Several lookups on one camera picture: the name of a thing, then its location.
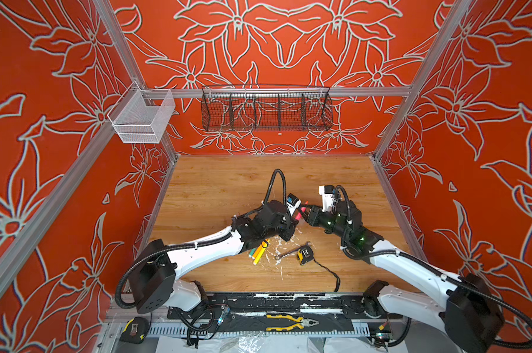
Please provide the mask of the pink marker pen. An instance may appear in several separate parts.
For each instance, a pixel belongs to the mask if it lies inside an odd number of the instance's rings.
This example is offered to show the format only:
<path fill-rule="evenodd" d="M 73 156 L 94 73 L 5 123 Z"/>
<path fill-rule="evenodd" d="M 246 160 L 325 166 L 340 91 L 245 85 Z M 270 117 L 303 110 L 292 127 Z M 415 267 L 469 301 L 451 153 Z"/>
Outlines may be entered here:
<path fill-rule="evenodd" d="M 297 221 L 301 220 L 304 217 L 306 207 L 300 206 L 295 210 L 294 216 Z"/>

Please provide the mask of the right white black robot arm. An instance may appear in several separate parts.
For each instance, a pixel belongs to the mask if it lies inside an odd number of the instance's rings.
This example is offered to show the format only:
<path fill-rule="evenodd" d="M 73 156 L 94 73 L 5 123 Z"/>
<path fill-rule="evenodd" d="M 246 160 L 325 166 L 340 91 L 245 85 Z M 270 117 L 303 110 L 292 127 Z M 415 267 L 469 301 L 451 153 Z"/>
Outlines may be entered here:
<path fill-rule="evenodd" d="M 532 349 L 532 336 L 522 342 L 498 338 L 505 324 L 504 310 L 522 320 L 531 333 L 532 319 L 494 297 L 483 279 L 432 266 L 368 229 L 362 223 L 361 211 L 341 185 L 322 185 L 319 194 L 321 206 L 307 204 L 299 209 L 310 226 L 338 236 L 349 259 L 384 269 L 418 289 L 412 293 L 385 281 L 374 282 L 364 292 L 367 315 L 393 313 L 414 319 L 443 332 L 464 352 L 487 352 L 492 346 Z"/>

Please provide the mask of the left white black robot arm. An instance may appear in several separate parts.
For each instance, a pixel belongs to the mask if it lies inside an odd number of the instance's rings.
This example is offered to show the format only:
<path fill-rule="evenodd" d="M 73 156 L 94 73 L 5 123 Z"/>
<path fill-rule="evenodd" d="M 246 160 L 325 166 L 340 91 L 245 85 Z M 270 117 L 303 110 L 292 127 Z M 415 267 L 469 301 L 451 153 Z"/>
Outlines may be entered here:
<path fill-rule="evenodd" d="M 183 281 L 184 275 L 215 260 L 257 249 L 275 236 L 289 241 L 298 224 L 293 213 L 300 205 L 297 197 L 288 194 L 282 170 L 275 169 L 261 206 L 234 216 L 226 228 L 184 244 L 150 242 L 119 280 L 115 303 L 139 314 L 162 305 L 183 311 L 196 308 L 203 301 L 203 287 L 196 281 Z"/>

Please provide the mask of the silver wrench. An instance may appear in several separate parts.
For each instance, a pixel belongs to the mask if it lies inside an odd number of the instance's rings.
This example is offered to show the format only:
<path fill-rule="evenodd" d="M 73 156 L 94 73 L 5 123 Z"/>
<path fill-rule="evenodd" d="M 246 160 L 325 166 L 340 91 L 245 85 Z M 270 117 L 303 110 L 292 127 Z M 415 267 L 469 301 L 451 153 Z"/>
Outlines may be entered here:
<path fill-rule="evenodd" d="M 289 251 L 286 251 L 286 252 L 284 252 L 284 253 L 282 253 L 282 254 L 278 254 L 278 255 L 276 255 L 276 261 L 281 260 L 281 259 L 283 259 L 284 257 L 287 257 L 287 256 L 289 256 L 289 255 L 291 255 L 291 254 L 295 254 L 296 252 L 298 252 L 299 249 L 301 249 L 301 248 L 303 248 L 303 247 L 311 247 L 311 246 L 312 246 L 312 242 L 307 241 L 304 245 L 300 245 L 299 247 L 296 247 L 296 248 L 294 248 L 294 249 L 291 249 L 291 250 L 289 250 Z"/>

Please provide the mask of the yellow black tape measure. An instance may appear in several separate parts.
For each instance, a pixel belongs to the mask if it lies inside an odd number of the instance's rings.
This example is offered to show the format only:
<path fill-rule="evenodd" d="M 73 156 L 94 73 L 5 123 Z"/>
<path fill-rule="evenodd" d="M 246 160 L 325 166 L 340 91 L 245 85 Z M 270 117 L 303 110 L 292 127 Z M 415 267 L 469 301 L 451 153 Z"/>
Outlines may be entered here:
<path fill-rule="evenodd" d="M 301 266 L 314 260 L 314 252 L 310 246 L 304 245 L 298 249 L 297 258 Z"/>

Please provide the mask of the black tape measure on ledge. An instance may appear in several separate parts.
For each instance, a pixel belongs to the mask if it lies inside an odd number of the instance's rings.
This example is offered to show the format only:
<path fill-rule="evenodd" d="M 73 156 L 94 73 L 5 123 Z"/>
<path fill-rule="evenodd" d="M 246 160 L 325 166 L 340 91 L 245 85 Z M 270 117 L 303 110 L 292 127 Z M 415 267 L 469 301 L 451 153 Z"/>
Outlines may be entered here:
<path fill-rule="evenodd" d="M 135 317 L 130 320 L 120 335 L 120 342 L 141 344 L 144 342 L 149 330 L 150 321 L 144 317 Z"/>

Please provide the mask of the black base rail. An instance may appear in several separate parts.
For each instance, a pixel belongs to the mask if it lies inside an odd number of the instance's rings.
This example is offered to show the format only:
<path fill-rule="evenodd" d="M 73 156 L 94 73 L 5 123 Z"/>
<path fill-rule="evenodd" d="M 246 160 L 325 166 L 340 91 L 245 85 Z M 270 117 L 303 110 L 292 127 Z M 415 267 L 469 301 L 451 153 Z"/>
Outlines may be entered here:
<path fill-rule="evenodd" d="M 215 292 L 208 293 L 207 300 L 197 304 L 184 315 L 192 319 L 206 307 L 210 307 L 218 319 L 226 314 L 225 320 L 234 316 L 265 316 L 268 313 L 290 314 L 293 316 L 316 314 L 342 316 L 346 319 L 361 321 L 395 321 L 402 322 L 403 316 L 383 314 L 377 318 L 364 312 L 361 293 L 293 293 L 293 292 Z"/>

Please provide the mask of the yellow handled pliers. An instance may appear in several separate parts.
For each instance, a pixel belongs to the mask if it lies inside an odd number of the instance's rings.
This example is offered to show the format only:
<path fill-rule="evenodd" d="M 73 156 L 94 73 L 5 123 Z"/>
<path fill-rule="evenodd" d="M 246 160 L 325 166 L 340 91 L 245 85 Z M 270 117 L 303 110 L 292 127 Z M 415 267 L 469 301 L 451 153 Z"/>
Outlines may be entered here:
<path fill-rule="evenodd" d="M 287 323 L 286 326 L 276 324 L 275 326 L 267 327 L 265 330 L 267 332 L 291 332 L 297 329 L 308 329 L 315 327 L 320 324 L 318 320 L 304 318 L 303 316 L 292 316 L 292 315 L 266 315 L 267 319 L 276 320 L 277 322 L 282 321 L 282 323 Z"/>

